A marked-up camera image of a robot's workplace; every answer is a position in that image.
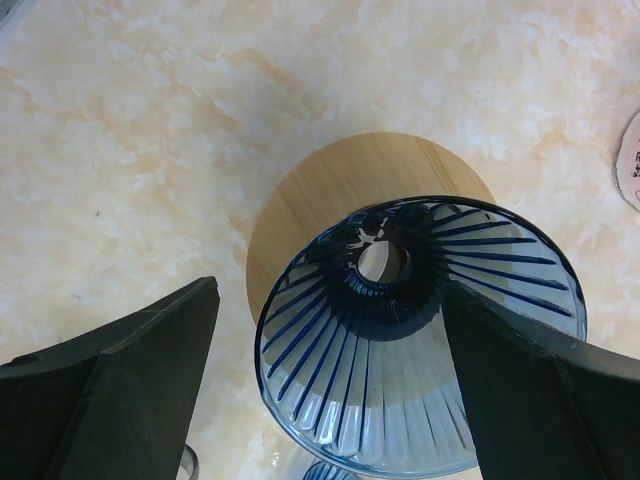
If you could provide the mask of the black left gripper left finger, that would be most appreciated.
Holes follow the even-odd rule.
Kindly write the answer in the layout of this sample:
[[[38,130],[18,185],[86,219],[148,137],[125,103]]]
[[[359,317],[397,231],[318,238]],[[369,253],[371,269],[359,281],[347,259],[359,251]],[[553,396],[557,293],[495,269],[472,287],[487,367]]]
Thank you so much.
[[[175,479],[220,297],[203,277],[1,367],[5,479]]]

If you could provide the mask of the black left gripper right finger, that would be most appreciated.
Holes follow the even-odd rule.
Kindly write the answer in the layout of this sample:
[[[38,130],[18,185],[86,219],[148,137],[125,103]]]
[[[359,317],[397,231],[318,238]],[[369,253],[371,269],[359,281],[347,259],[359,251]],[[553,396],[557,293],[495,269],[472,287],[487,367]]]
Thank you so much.
[[[638,360],[460,283],[443,318],[483,478],[638,478]]]

